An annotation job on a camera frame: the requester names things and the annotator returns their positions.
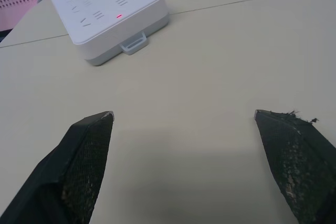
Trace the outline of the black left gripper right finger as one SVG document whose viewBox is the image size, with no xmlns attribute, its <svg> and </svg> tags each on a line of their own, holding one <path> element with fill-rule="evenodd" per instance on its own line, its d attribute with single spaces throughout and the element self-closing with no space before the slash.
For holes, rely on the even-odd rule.
<svg viewBox="0 0 336 224">
<path fill-rule="evenodd" d="M 336 147 L 296 112 L 256 110 L 268 165 L 299 224 L 336 224 Z"/>
</svg>

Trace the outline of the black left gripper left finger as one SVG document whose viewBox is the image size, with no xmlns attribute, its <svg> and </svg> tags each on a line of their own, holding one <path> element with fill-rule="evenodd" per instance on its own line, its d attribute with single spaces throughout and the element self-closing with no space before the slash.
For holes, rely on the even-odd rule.
<svg viewBox="0 0 336 224">
<path fill-rule="evenodd" d="M 0 224 L 89 224 L 111 139 L 114 114 L 73 124 L 34 168 L 0 216 Z"/>
</svg>

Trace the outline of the white power strip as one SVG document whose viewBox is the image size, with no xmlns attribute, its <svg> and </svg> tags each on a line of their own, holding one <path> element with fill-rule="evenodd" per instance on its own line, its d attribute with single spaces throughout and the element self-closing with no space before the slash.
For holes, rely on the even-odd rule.
<svg viewBox="0 0 336 224">
<path fill-rule="evenodd" d="M 169 22 L 165 0 L 51 0 L 84 60 L 99 66 L 131 55 Z"/>
</svg>

